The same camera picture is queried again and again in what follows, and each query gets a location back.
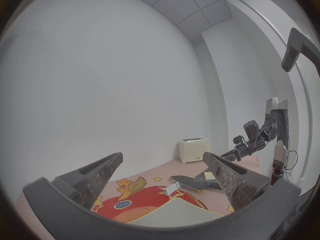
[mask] yellow star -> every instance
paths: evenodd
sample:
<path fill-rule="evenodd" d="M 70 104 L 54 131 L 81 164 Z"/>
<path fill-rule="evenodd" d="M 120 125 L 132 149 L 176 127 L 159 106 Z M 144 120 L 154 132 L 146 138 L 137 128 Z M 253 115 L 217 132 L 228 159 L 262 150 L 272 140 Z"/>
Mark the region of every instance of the yellow star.
<path fill-rule="evenodd" d="M 175 192 L 178 192 L 178 194 L 175 194 L 174 196 L 169 195 L 170 200 L 172 198 L 176 198 L 176 197 L 179 197 L 179 196 L 184 196 L 184 194 L 182 192 L 180 192 L 178 189 Z"/>
<path fill-rule="evenodd" d="M 227 209 L 227 211 L 230 211 L 231 213 L 234 213 L 235 210 L 233 209 L 233 207 L 230 205 L 229 208 Z"/>
<path fill-rule="evenodd" d="M 98 205 L 98 206 L 96 205 L 96 206 L 93 207 L 93 209 L 92 209 L 91 211 L 97 213 L 98 210 L 99 210 L 101 207 L 103 207 L 103 205 Z"/>
<path fill-rule="evenodd" d="M 197 190 L 197 189 L 192 188 L 191 191 L 196 191 L 200 194 L 202 190 Z"/>
<path fill-rule="evenodd" d="M 102 205 L 102 202 L 101 202 L 101 198 L 102 198 L 102 196 L 100 195 L 99 197 L 98 197 L 98 199 L 94 202 L 94 206 L 101 206 Z"/>
<path fill-rule="evenodd" d="M 129 186 L 130 182 L 132 182 L 132 180 L 126 180 L 125 178 L 123 178 L 121 181 L 117 181 L 119 187 L 122 186 Z"/>

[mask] white wall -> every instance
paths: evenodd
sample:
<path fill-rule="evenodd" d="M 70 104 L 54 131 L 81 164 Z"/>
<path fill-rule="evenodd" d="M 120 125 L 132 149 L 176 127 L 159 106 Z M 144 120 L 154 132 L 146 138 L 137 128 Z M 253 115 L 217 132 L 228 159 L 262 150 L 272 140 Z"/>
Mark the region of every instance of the white wall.
<path fill-rule="evenodd" d="M 261 54 L 255 50 L 245 31 L 232 18 L 202 32 L 216 67 L 226 105 L 228 150 L 233 138 L 246 137 L 243 125 L 256 120 L 264 123 L 266 101 L 276 97 L 274 83 Z M 271 175 L 275 143 L 256 153 L 262 173 Z"/>
<path fill-rule="evenodd" d="M 283 10 L 270 0 L 243 1 L 262 14 L 269 22 L 271 22 L 274 29 L 277 30 L 281 37 L 278 37 L 278 41 L 271 37 L 269 30 L 265 30 L 265 33 L 268 34 L 270 41 L 277 43 L 274 47 L 282 58 L 286 51 L 286 43 L 288 41 L 290 29 L 295 27 L 300 30 L 300 28 Z M 301 178 L 301 180 L 298 181 L 298 184 L 302 184 L 301 193 L 304 193 L 314 186 L 320 173 L 320 142 L 318 141 L 318 136 L 320 134 L 320 78 L 313 63 L 303 55 L 299 56 L 296 65 L 288 76 L 296 97 L 299 120 L 298 149 L 295 149 L 299 154 L 299 165 L 297 164 L 297 167 L 294 168 L 293 172 L 296 175 L 298 174 L 296 179 Z M 310 155 L 309 160 L 306 160 L 310 139 L 312 141 Z"/>
<path fill-rule="evenodd" d="M 113 180 L 211 137 L 194 46 L 140 0 L 35 0 L 0 46 L 0 179 L 15 202 L 114 152 Z"/>
<path fill-rule="evenodd" d="M 195 46 L 208 97 L 211 125 L 211 152 L 221 155 L 229 151 L 228 121 L 218 72 L 205 42 Z"/>

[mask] cable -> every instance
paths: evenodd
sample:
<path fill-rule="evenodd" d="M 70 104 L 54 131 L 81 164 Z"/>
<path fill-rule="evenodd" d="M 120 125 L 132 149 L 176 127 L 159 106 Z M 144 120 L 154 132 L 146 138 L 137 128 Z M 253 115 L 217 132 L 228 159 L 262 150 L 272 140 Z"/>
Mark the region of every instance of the cable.
<path fill-rule="evenodd" d="M 266 121 L 266 119 L 267 119 L 267 113 L 264 114 L 264 121 Z M 256 148 L 256 146 L 257 146 L 258 137 L 260 137 L 260 135 L 261 135 L 261 133 L 262 133 L 263 131 L 264 131 L 264 130 L 261 128 L 261 130 L 259 131 L 259 133 L 257 133 L 256 139 L 255 139 L 255 141 L 254 141 L 253 148 L 252 148 L 252 151 L 253 151 L 253 152 L 262 150 L 262 148 L 261 148 L 261 149 L 258 149 L 258 150 L 255 150 L 255 148 Z"/>
<path fill-rule="evenodd" d="M 269 132 L 269 138 L 268 138 L 268 142 L 266 143 L 266 145 L 263 146 L 262 148 L 256 150 L 256 151 L 262 150 L 262 149 L 264 149 L 264 148 L 268 145 L 268 143 L 270 142 L 270 136 L 271 136 L 271 132 Z"/>
<path fill-rule="evenodd" d="M 290 182 L 292 182 L 293 179 L 294 179 L 294 178 L 292 177 L 292 174 L 290 174 L 290 173 L 288 173 L 288 172 L 286 172 L 286 171 L 285 171 L 284 173 L 285 173 L 285 176 L 286 176 L 287 180 L 290 181 Z"/>
<path fill-rule="evenodd" d="M 291 141 L 290 141 L 290 135 L 288 134 L 288 137 L 289 137 L 289 149 L 288 149 L 288 153 L 290 152 L 290 144 L 291 144 Z"/>
<path fill-rule="evenodd" d="M 296 159 L 296 162 L 294 163 L 294 166 L 293 166 L 292 168 L 286 169 L 286 170 L 292 170 L 292 169 L 296 166 L 296 164 L 297 164 L 297 162 L 298 162 L 298 153 L 297 153 L 297 151 L 292 150 L 292 151 L 289 151 L 288 153 L 290 153 L 290 152 L 296 152 L 296 154 L 297 154 L 297 159 Z"/>
<path fill-rule="evenodd" d="M 289 152 L 288 152 L 288 155 L 287 155 L 287 158 L 285 159 L 285 161 L 284 161 L 284 164 L 285 164 L 285 166 L 284 167 L 286 167 L 287 166 L 287 160 L 288 160 L 288 157 L 289 157 Z"/>

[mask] robotic arm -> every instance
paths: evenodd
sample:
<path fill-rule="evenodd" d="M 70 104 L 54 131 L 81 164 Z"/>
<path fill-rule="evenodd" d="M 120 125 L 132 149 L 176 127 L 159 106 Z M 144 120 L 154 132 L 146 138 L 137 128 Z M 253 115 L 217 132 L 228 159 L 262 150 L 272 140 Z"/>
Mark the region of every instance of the robotic arm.
<path fill-rule="evenodd" d="M 243 126 L 248 141 L 239 135 L 233 139 L 234 148 L 221 157 L 229 161 L 240 161 L 245 156 L 262 150 L 267 143 L 277 136 L 277 144 L 274 149 L 273 173 L 271 184 L 284 174 L 284 165 L 288 156 L 289 124 L 287 99 L 271 98 L 266 102 L 266 114 L 264 124 L 259 128 L 256 121 L 252 120 Z"/>

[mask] table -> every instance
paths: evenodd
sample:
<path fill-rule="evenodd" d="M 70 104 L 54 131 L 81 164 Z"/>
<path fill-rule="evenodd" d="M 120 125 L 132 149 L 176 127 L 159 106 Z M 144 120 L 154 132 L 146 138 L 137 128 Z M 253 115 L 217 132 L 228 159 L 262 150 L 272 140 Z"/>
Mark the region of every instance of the table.
<path fill-rule="evenodd" d="M 246 156 L 240 162 L 234 163 L 256 173 L 262 173 L 258 159 L 254 155 Z M 91 211 L 115 221 L 136 225 L 139 225 L 138 220 L 141 223 L 150 221 L 149 218 L 154 220 L 155 214 L 161 216 L 167 214 L 168 218 L 163 220 L 166 224 L 180 212 L 182 213 L 178 216 L 182 222 L 188 211 L 190 214 L 199 213 L 199 216 L 200 213 L 206 213 L 208 220 L 231 214 L 234 210 L 222 190 L 204 188 L 199 191 L 182 186 L 169 196 L 163 193 L 163 188 L 174 183 L 170 176 L 185 175 L 194 178 L 207 168 L 203 161 L 182 164 L 177 158 L 140 174 L 108 182 Z M 183 207 L 174 211 L 174 214 L 173 200 L 175 207 Z M 157 226 L 156 222 L 151 223 L 151 226 Z"/>

